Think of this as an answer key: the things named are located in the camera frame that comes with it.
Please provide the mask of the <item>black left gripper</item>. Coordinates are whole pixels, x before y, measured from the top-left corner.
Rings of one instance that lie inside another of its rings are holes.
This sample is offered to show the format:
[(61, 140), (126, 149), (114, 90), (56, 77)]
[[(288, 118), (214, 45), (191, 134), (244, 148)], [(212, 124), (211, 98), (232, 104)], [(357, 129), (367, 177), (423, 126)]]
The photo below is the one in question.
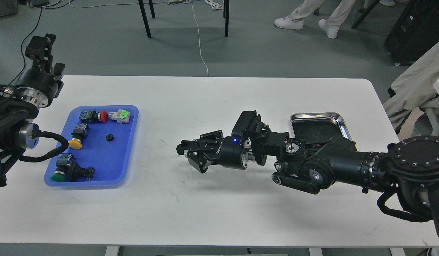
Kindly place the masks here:
[(55, 34), (33, 36), (25, 49), (32, 67), (24, 71), (16, 82), (16, 97), (37, 108), (49, 107), (63, 88), (64, 63), (56, 63), (53, 70), (52, 46)]

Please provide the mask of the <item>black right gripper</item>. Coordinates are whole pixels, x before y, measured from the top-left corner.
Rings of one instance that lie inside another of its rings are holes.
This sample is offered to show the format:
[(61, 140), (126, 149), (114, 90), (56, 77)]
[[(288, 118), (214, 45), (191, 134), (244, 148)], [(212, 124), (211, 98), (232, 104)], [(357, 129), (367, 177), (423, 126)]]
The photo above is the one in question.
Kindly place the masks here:
[(221, 130), (204, 133), (193, 140), (182, 140), (176, 151), (179, 155), (186, 154), (189, 164), (202, 174), (210, 165), (245, 170), (249, 162), (255, 162), (249, 138), (244, 141), (236, 137), (224, 138)]

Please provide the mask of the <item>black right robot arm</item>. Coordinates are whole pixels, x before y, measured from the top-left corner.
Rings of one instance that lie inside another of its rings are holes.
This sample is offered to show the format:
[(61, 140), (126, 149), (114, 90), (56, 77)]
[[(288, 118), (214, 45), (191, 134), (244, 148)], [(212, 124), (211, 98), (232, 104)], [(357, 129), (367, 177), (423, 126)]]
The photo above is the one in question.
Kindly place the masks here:
[(359, 152), (355, 142), (337, 132), (309, 140), (277, 133), (256, 111), (244, 111), (231, 136), (221, 130), (183, 140), (176, 147), (190, 165), (205, 173), (210, 165), (245, 170), (248, 162), (265, 165), (275, 156), (272, 180), (317, 194), (334, 182), (357, 185), (363, 193), (378, 191), (379, 209), (409, 222), (434, 221), (439, 237), (439, 137), (416, 136), (389, 144), (385, 153)]

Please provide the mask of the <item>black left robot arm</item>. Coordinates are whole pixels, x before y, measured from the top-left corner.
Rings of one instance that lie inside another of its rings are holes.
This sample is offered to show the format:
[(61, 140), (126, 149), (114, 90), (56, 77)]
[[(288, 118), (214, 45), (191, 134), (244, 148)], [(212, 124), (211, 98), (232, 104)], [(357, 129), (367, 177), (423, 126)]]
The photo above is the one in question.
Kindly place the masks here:
[[(61, 135), (44, 132), (32, 123), (39, 109), (48, 107), (63, 87), (65, 64), (53, 64), (54, 34), (33, 36), (25, 55), (33, 61), (14, 86), (0, 84), (0, 188), (6, 185), (6, 173), (18, 161), (42, 162), (61, 154), (68, 141)], [(36, 147), (39, 138), (52, 138), (60, 146), (43, 156), (25, 156), (26, 149)]]

